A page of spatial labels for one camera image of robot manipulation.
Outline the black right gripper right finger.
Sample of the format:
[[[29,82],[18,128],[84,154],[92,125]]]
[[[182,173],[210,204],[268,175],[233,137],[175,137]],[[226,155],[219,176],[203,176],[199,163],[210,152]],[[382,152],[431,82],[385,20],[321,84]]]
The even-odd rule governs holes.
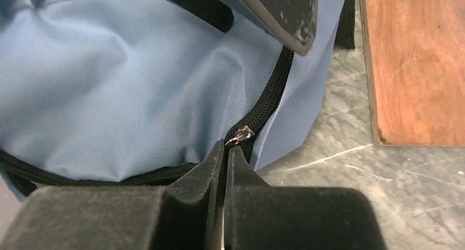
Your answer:
[[[226,249],[386,249],[372,204],[347,187],[271,186],[228,152]]]

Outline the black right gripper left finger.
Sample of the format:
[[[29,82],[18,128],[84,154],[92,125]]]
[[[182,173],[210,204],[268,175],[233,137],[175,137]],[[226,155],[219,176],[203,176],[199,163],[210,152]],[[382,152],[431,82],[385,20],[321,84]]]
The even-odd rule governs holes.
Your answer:
[[[47,186],[1,249],[220,249],[225,147],[168,186]]]

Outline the blue student backpack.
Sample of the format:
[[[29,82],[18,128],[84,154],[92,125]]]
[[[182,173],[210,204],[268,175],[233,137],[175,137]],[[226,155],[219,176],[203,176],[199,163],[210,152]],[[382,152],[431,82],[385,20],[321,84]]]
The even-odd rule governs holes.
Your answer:
[[[241,10],[221,32],[166,0],[1,0],[1,178],[157,185],[248,126],[252,168],[300,147],[346,5],[318,0],[309,53]]]

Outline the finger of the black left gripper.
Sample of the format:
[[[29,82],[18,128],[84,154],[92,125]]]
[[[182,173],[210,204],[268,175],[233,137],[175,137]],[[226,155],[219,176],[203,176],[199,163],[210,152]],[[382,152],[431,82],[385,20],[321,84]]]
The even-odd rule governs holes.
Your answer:
[[[228,32],[234,23],[232,9],[220,0],[167,0],[200,18],[217,30]]]
[[[316,37],[318,0],[220,0],[295,53],[309,53]]]

